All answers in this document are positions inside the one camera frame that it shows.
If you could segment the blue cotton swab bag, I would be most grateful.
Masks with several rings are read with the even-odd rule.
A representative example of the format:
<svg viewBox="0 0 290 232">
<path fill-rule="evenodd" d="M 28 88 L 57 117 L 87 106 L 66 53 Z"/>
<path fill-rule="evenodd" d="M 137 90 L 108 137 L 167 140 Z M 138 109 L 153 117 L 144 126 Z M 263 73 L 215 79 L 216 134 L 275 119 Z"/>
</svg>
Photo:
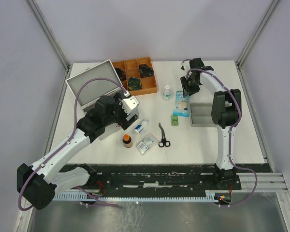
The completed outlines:
<svg viewBox="0 0 290 232">
<path fill-rule="evenodd" d="M 189 117 L 189 95 L 183 95 L 183 91 L 177 91 L 175 94 L 175 103 L 173 109 L 173 115 Z"/>
</svg>

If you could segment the grey plastic divider tray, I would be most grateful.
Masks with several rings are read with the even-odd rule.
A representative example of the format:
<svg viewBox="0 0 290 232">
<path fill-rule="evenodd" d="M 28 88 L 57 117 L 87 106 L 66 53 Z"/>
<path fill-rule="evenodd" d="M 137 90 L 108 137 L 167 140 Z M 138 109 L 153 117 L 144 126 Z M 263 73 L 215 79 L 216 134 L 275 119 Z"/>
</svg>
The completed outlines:
<svg viewBox="0 0 290 232">
<path fill-rule="evenodd" d="M 190 125 L 192 127 L 215 127 L 211 117 L 212 103 L 191 102 L 189 104 Z"/>
</svg>

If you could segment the small green box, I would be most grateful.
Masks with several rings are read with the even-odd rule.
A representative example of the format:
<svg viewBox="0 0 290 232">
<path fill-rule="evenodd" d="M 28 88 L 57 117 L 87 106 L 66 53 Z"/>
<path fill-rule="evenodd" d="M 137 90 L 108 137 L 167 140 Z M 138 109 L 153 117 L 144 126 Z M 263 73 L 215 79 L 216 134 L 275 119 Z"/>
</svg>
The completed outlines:
<svg viewBox="0 0 290 232">
<path fill-rule="evenodd" d="M 179 121 L 178 121 L 178 116 L 177 115 L 172 115 L 171 116 L 171 125 L 172 126 L 178 126 Z"/>
</svg>

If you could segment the black handled bandage scissors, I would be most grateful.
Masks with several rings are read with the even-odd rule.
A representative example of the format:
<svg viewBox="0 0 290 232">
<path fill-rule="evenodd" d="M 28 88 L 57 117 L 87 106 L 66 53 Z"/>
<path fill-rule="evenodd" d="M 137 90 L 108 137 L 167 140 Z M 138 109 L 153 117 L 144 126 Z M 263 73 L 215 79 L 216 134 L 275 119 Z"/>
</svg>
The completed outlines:
<svg viewBox="0 0 290 232">
<path fill-rule="evenodd" d="M 159 123 L 159 128 L 160 128 L 160 130 L 161 130 L 161 140 L 159 141 L 158 146 L 161 147 L 161 148 L 162 148 L 162 147 L 170 147 L 170 146 L 171 146 L 171 143 L 170 143 L 170 141 L 168 141 L 168 140 L 166 139 L 165 131 L 164 131 L 164 129 L 163 129 L 161 123 Z"/>
</svg>

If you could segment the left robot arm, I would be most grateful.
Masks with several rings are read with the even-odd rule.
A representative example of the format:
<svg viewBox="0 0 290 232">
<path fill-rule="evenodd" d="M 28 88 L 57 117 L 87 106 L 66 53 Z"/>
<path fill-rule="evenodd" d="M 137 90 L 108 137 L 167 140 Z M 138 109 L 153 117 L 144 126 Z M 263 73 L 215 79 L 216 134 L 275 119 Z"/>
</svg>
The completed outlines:
<svg viewBox="0 0 290 232">
<path fill-rule="evenodd" d="M 22 207 L 22 198 L 31 204 L 29 209 L 41 210 L 51 203 L 55 195 L 66 190 L 80 186 L 95 187 L 96 171 L 86 164 L 64 173 L 60 170 L 78 152 L 103 135 L 106 127 L 117 124 L 126 130 L 138 118 L 138 106 L 135 96 L 101 96 L 75 124 L 72 134 L 65 141 L 32 165 L 21 164 L 16 171 L 19 209 L 26 210 Z"/>
</svg>

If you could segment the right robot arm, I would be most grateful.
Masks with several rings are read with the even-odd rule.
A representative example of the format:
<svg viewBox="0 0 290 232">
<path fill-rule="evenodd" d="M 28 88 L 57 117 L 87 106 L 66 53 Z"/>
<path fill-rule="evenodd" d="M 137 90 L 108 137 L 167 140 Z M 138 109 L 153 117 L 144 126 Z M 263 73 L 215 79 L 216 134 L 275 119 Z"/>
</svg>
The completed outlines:
<svg viewBox="0 0 290 232">
<path fill-rule="evenodd" d="M 213 96 L 211 118 L 218 132 L 218 151 L 212 183 L 223 189 L 236 180 L 232 152 L 235 130 L 242 117 L 241 91 L 229 89 L 201 58 L 183 60 L 181 70 L 185 73 L 180 78 L 185 97 L 198 93 L 201 86 Z"/>
</svg>

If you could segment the white blue bandage roll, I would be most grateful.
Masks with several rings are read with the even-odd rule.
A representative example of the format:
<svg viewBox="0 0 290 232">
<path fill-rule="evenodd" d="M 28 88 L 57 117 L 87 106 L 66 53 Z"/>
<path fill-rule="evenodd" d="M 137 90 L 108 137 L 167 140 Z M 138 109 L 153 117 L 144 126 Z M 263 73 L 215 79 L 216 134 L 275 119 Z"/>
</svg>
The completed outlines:
<svg viewBox="0 0 290 232">
<path fill-rule="evenodd" d="M 139 134 L 149 123 L 148 119 L 143 119 L 133 130 L 133 133 Z"/>
</svg>

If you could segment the brown bottle orange cap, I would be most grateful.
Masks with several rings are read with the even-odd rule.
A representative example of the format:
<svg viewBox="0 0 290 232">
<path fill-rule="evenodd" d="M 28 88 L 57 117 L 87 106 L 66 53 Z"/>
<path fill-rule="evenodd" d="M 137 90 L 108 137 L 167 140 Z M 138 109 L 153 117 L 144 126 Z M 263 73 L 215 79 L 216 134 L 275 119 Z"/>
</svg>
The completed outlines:
<svg viewBox="0 0 290 232">
<path fill-rule="evenodd" d="M 133 145 L 132 138 L 128 134 L 123 135 L 122 142 L 123 142 L 125 148 L 130 148 Z"/>
</svg>

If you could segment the clear bottle white cap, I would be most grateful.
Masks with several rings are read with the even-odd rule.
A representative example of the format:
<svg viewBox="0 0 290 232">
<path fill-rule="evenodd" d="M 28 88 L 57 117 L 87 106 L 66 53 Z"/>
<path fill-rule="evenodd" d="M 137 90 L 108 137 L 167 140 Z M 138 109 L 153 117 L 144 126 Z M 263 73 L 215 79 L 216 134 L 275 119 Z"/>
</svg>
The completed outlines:
<svg viewBox="0 0 290 232">
<path fill-rule="evenodd" d="M 169 85 L 166 85 L 162 97 L 165 101 L 168 101 L 171 98 L 171 87 Z"/>
</svg>

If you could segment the alcohol wipe packets bag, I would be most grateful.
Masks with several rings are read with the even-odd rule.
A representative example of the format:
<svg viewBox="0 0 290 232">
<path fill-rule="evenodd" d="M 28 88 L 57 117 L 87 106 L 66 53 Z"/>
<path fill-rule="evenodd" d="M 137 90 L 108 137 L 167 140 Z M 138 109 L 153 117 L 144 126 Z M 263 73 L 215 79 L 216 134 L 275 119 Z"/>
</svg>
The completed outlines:
<svg viewBox="0 0 290 232">
<path fill-rule="evenodd" d="M 157 139 L 151 134 L 148 133 L 144 138 L 137 143 L 136 148 L 141 155 L 149 152 L 158 144 Z"/>
</svg>

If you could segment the grey metal first aid box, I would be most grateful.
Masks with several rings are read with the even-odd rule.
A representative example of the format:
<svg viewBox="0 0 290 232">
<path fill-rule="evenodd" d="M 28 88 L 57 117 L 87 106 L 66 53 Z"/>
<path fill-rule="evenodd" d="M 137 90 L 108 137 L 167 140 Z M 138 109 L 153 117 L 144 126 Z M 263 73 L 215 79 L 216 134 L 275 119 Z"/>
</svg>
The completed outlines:
<svg viewBox="0 0 290 232">
<path fill-rule="evenodd" d="M 91 142 L 102 140 L 121 128 L 116 123 L 116 112 L 126 90 L 110 60 L 95 65 L 66 81 L 84 117 L 76 119 L 76 132 L 84 132 Z"/>
</svg>

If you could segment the wooden compartment tray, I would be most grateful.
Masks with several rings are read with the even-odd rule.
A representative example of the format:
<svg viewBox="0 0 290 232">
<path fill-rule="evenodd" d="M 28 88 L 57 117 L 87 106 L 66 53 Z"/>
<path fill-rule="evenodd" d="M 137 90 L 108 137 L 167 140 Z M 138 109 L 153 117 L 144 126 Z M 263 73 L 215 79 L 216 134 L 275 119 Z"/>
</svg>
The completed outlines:
<svg viewBox="0 0 290 232">
<path fill-rule="evenodd" d="M 131 95 L 144 95 L 158 91 L 150 57 L 112 61 L 117 75 Z"/>
</svg>

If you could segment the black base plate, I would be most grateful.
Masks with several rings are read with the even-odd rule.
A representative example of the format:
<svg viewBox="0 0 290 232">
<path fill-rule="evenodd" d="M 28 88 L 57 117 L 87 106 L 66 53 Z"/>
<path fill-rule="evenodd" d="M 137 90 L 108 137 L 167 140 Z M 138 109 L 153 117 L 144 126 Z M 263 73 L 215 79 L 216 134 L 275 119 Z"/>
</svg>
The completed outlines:
<svg viewBox="0 0 290 232">
<path fill-rule="evenodd" d="M 239 178 L 216 184 L 213 165 L 92 165 L 97 173 L 82 185 L 105 197 L 203 197 L 207 190 L 241 190 Z"/>
</svg>

